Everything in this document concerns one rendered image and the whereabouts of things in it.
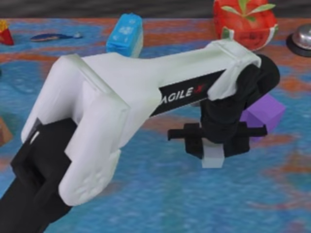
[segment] orange and blue surface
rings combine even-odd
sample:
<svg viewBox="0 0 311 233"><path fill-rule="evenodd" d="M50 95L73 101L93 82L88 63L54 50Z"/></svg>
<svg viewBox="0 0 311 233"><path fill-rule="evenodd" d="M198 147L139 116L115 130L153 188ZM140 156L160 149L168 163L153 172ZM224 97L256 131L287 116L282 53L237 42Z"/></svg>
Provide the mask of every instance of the orange and blue surface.
<svg viewBox="0 0 311 233"><path fill-rule="evenodd" d="M0 148L0 194L13 179L9 161L22 126L58 56L105 52L117 19L11 19L15 46L0 45L0 116L14 139ZM311 60L291 54L285 38L309 19L280 19L280 32L262 53L279 66L272 95L287 106L274 134L222 169L202 169L166 130L197 121L184 107L150 119L124 148L113 182L76 207L47 233L311 233ZM30 42L40 33L84 38ZM198 49L215 39L206 19L146 19L142 58Z"/></svg>

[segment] black label panel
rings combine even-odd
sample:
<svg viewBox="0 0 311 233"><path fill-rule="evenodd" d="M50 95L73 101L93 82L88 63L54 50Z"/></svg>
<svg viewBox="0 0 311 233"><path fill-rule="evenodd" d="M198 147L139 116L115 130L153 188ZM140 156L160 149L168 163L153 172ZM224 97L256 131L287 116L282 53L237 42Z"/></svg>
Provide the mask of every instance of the black label panel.
<svg viewBox="0 0 311 233"><path fill-rule="evenodd" d="M152 116L179 108L207 98L207 91L224 70L174 83L160 88L162 101Z"/></svg>

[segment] blue fish toy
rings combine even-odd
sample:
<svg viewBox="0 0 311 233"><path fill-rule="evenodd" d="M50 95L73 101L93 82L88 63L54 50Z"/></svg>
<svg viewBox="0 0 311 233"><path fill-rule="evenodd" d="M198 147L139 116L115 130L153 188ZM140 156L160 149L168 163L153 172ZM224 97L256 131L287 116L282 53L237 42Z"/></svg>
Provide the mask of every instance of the blue fish toy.
<svg viewBox="0 0 311 233"><path fill-rule="evenodd" d="M82 35L80 33L76 33L75 35L48 33L48 34L35 35L30 40L34 41L34 42L45 42L45 41L72 39L72 38L80 39L80 38L82 38Z"/></svg>

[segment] bell base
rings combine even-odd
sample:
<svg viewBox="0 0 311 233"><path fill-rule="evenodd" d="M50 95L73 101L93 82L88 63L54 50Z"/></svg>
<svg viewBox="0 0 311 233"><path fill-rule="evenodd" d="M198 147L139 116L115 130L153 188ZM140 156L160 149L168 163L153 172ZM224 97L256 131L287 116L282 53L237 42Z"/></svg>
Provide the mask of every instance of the bell base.
<svg viewBox="0 0 311 233"><path fill-rule="evenodd" d="M306 50L299 47L293 41L293 34L290 34L286 39L286 45L288 49L293 52L294 54L301 56L301 57L311 57L311 50Z"/></svg>

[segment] yellow fries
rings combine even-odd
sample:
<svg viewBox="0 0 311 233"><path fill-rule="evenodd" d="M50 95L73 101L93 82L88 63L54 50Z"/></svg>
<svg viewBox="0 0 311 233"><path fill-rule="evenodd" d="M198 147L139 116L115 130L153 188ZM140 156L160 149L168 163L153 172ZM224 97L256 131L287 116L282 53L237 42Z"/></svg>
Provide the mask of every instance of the yellow fries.
<svg viewBox="0 0 311 233"><path fill-rule="evenodd" d="M0 32L8 28L8 23L4 19L0 19Z"/></svg>

